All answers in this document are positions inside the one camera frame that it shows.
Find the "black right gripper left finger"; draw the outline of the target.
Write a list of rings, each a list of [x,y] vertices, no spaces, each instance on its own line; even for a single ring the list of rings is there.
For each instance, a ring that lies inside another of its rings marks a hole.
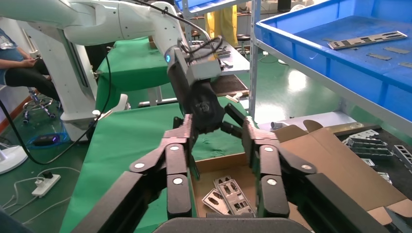
[[[166,131],[155,150],[131,163],[72,232],[132,233],[163,189],[168,218],[191,217],[188,170],[196,138],[192,118],[185,115],[182,125]]]

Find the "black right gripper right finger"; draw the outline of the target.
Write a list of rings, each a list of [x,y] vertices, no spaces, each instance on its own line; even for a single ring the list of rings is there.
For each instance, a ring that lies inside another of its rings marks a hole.
[[[281,147],[274,133],[258,129],[249,116],[242,145],[257,179],[259,218],[288,218],[292,202],[316,233],[386,232],[314,164]]]

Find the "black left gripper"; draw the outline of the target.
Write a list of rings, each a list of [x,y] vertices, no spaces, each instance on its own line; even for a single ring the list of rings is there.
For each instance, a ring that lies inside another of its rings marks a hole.
[[[169,66],[167,75],[182,114],[192,114],[194,127],[199,134],[211,133],[220,127],[223,132],[234,137],[252,138],[252,118],[242,114],[232,104],[227,104],[223,109],[211,87],[210,79],[195,81],[192,85],[189,85],[179,64]],[[223,121],[225,113],[239,126]],[[175,116],[173,118],[173,128],[179,128],[183,122],[182,118]]]

